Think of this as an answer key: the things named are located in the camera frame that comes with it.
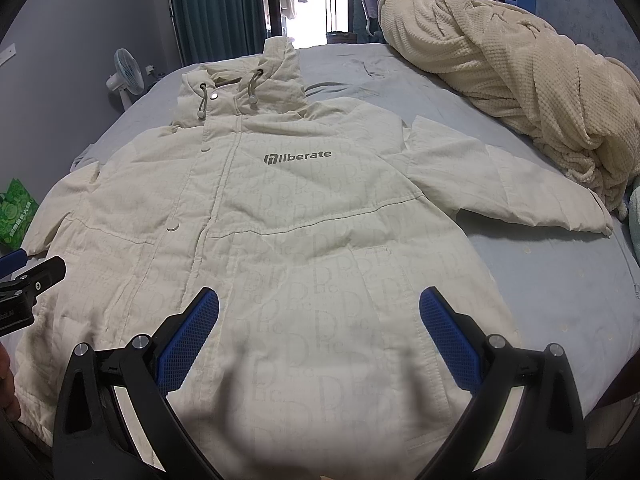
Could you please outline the person's left hand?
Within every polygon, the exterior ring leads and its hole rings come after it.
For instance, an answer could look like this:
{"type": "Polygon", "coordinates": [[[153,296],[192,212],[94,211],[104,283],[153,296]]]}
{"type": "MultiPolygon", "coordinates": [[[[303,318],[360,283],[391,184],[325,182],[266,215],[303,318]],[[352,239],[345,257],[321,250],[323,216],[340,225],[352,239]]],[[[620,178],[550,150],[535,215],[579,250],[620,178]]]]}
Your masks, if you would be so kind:
{"type": "Polygon", "coordinates": [[[10,422],[16,422],[21,417],[20,402],[15,394],[11,360],[3,344],[0,344],[0,408],[10,422]]]}

